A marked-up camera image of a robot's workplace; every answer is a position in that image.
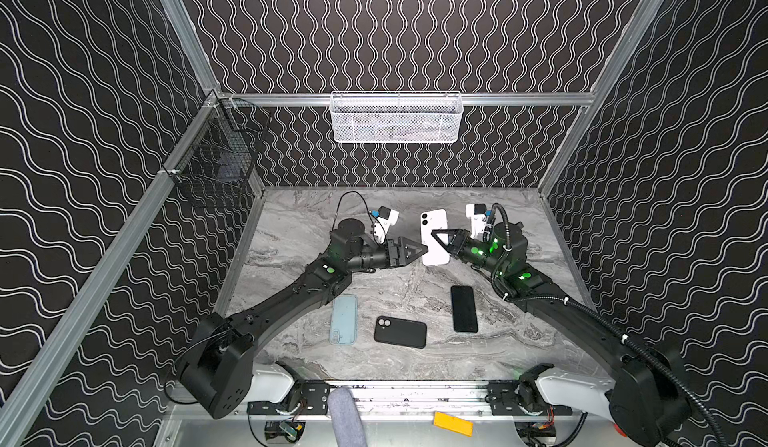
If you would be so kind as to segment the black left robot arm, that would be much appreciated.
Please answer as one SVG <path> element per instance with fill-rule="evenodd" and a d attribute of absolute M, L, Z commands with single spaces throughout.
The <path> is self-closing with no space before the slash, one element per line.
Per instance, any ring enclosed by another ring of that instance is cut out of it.
<path fill-rule="evenodd" d="M 188 350 L 176 363 L 176 378 L 213 419 L 235 410 L 250 389 L 255 356 L 307 313 L 330 304 L 356 273 L 410 265 L 428 252 L 399 237 L 378 243 L 356 219 L 329 232 L 329 243 L 289 286 L 228 317 L 201 319 Z"/>

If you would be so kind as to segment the white smartphone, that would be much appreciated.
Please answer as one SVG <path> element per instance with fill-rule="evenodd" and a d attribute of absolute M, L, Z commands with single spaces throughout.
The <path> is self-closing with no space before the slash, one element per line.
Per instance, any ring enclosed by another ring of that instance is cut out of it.
<path fill-rule="evenodd" d="M 421 214 L 421 243 L 428 247 L 428 251 L 421 257 L 425 266 L 449 263 L 450 254 L 445 249 L 448 243 L 448 236 L 445 233 L 447 228 L 448 219 L 444 209 Z"/>

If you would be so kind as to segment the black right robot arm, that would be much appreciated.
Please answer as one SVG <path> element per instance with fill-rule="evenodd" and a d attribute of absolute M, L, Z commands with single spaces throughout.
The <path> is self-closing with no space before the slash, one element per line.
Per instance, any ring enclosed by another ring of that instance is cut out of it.
<path fill-rule="evenodd" d="M 712 411 L 688 386 L 679 351 L 650 345 L 567 295 L 528 262 L 528 240 L 520 225 L 498 224 L 481 240 L 466 229 L 429 229 L 427 233 L 450 257 L 487 274 L 492 289 L 504 302 L 517 305 L 563 333 L 595 359 L 613 381 L 596 394 L 585 388 L 567 394 L 563 387 L 546 386 L 554 370 L 543 368 L 534 381 L 543 402 L 606 418 L 642 446 L 667 443 L 673 430 L 698 413 L 716 443 L 726 445 L 724 431 Z"/>

